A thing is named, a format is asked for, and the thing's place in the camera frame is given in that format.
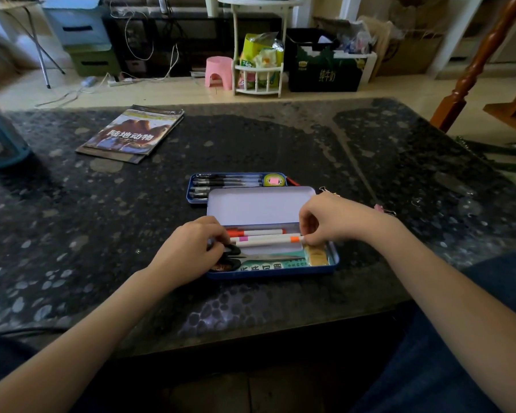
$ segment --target hand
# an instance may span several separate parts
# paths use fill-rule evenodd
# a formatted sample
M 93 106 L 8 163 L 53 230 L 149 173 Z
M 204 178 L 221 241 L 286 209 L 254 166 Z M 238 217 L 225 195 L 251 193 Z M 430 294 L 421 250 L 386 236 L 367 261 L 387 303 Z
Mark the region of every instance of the hand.
M 328 192 L 314 195 L 304 204 L 299 219 L 300 233 L 310 245 L 348 239 L 367 241 L 368 233 L 378 230 L 380 223 L 395 220 L 371 207 Z
M 211 238 L 217 242 L 206 250 Z M 165 283 L 165 287 L 174 289 L 199 278 L 217 263 L 224 252 L 222 243 L 229 244 L 226 229 L 214 216 L 200 217 L 177 228 L 145 271 L 158 279 L 157 286 Z

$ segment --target beige floor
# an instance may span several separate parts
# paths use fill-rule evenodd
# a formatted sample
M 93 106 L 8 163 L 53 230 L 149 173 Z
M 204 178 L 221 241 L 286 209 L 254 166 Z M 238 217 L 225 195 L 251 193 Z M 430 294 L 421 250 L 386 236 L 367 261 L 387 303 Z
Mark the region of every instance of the beige floor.
M 63 76 L 58 70 L 48 71 L 52 89 L 44 85 L 39 70 L 4 82 L 0 86 L 0 107 L 4 110 L 27 110 L 37 103 L 53 101 L 70 91 L 77 91 L 82 78 L 73 70 Z M 282 101 L 321 99 L 395 97 L 421 116 L 430 119 L 441 99 L 454 88 L 454 81 L 432 80 L 423 75 L 379 77 L 359 92 L 348 93 L 291 93 L 286 89 Z M 169 105 L 193 103 L 230 103 L 251 101 L 279 101 L 273 96 L 233 96 L 230 91 L 206 88 L 204 79 L 171 78 L 164 81 L 142 81 L 132 85 L 91 88 L 92 94 L 81 93 L 79 98 L 65 108 L 90 108 L 103 106 L 129 106 L 132 104 Z M 480 79 L 467 97 L 468 104 L 451 130 L 450 136 L 506 144 L 516 142 L 516 131 L 482 111 L 487 103 L 511 101 L 516 95 L 515 78 Z M 51 108 L 49 104 L 42 108 Z M 516 174 L 508 174 L 516 182 Z

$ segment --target pencil case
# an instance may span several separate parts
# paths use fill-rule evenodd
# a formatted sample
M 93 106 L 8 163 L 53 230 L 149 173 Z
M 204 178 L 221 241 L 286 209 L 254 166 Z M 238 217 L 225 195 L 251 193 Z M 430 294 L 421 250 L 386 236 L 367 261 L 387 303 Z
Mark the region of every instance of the pencil case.
M 286 233 L 300 233 L 298 212 L 313 195 L 312 187 L 245 187 L 219 188 L 210 191 L 207 215 L 212 215 L 226 229 L 270 230 L 283 229 Z M 249 277 L 271 277 L 302 274 L 329 274 L 340 261 L 334 243 L 325 246 L 327 264 L 310 266 L 310 258 L 301 243 L 283 243 L 242 248 L 252 254 L 296 254 L 304 260 L 283 262 L 254 262 L 249 260 L 237 271 L 209 271 L 207 277 L 227 280 Z
M 212 180 L 209 185 L 206 183 L 206 177 Z M 206 204 L 208 202 L 208 195 L 215 189 L 228 189 L 232 186 L 218 185 L 222 184 L 222 177 L 229 177 L 230 179 L 239 177 L 240 183 L 243 180 L 248 180 L 251 186 L 260 184 L 261 187 L 284 187 L 287 185 L 287 177 L 280 172 L 207 172 L 196 173 L 189 179 L 187 186 L 186 199 L 191 204 Z

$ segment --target black stone table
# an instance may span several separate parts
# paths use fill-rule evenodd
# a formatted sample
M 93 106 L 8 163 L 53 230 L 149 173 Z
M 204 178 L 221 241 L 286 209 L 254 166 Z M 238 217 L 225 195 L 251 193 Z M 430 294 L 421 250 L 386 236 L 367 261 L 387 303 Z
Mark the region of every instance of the black stone table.
M 173 229 L 205 214 L 185 199 L 195 172 L 283 172 L 382 204 L 458 268 L 516 250 L 516 186 L 397 101 L 184 109 L 139 165 L 74 152 L 122 109 L 10 115 L 38 159 L 0 171 L 0 330 L 71 326 L 104 301 Z M 409 298 L 369 246 L 349 242 L 339 253 L 332 275 L 184 286 L 117 356 L 377 313 Z

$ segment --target blue pencil case tray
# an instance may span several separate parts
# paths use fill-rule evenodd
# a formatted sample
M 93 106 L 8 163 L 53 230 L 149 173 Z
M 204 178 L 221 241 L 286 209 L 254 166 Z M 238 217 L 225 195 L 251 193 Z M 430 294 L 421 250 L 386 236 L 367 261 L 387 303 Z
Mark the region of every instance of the blue pencil case tray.
M 265 185 L 264 187 L 284 187 L 287 185 L 287 176 L 285 174 L 282 174 L 280 172 L 212 172 L 207 173 L 209 175 L 218 175 L 218 176 L 240 176 L 240 177 L 251 177 L 251 176 L 261 176 L 262 180 L 266 178 L 267 176 L 272 176 L 276 179 L 277 184 L 273 185 Z M 194 187 L 194 181 L 195 178 L 199 175 L 202 175 L 202 173 L 193 174 L 191 178 L 189 179 L 189 184 L 187 185 L 187 193 L 186 193 L 186 199 L 191 204 L 206 204 L 208 202 L 207 198 L 193 198 L 191 197 L 191 187 Z
M 313 195 L 312 187 L 243 187 L 219 188 L 210 191 L 207 215 L 214 216 L 227 229 L 285 229 L 300 233 L 298 212 Z M 300 243 L 276 244 L 243 248 L 247 255 L 287 253 L 305 255 Z M 305 260 L 288 262 L 243 263 L 237 271 L 209 271 L 207 277 L 215 280 L 233 280 L 249 277 L 271 277 L 302 274 L 329 274 L 340 261 L 335 244 L 326 244 L 328 265 L 310 266 Z

